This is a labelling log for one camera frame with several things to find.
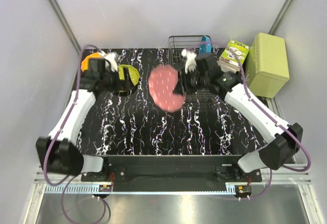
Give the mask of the blue dotted plate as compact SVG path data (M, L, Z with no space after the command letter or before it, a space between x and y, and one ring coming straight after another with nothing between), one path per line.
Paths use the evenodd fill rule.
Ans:
M199 54L211 53L212 52L212 41L207 35L201 38L201 43L199 47Z

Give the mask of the pink dotted plate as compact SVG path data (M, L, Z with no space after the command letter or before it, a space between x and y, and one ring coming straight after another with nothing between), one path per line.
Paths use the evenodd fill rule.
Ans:
M178 71L170 65L158 65L151 71L149 92L161 110L173 113L182 108L185 96L173 93L177 82Z

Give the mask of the black wire dish rack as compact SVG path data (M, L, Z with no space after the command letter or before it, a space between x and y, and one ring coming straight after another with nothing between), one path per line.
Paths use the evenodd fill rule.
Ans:
M183 49L191 49L191 51L199 54L199 47L201 38L204 35L177 35L170 36L169 43L169 64L174 67L182 67L183 61L181 59L181 51ZM221 53L221 48L218 47L217 43L212 43L212 53L218 57ZM197 98L193 101L185 101L185 104L198 103L199 105L208 105L212 101L211 94L202 90L197 94Z

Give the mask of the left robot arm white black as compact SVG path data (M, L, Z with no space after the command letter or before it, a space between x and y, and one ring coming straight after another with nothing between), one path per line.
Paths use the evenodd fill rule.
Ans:
M131 65L118 65L115 53L103 57L91 54L81 61L80 70L64 113L47 137L38 138L36 149L45 175L91 172L99 181L105 181L110 176L105 159L82 154L77 148L78 135L101 93L130 95L137 89L140 74Z

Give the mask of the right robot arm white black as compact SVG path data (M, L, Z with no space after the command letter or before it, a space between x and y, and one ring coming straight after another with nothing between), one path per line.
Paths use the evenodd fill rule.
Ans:
M241 156L231 168L237 181L244 181L255 170L278 170L299 152L303 128L274 114L248 89L242 74L224 72L212 53L196 54L182 50L184 66L178 70L174 93L193 94L206 89L238 110L261 134L266 145Z

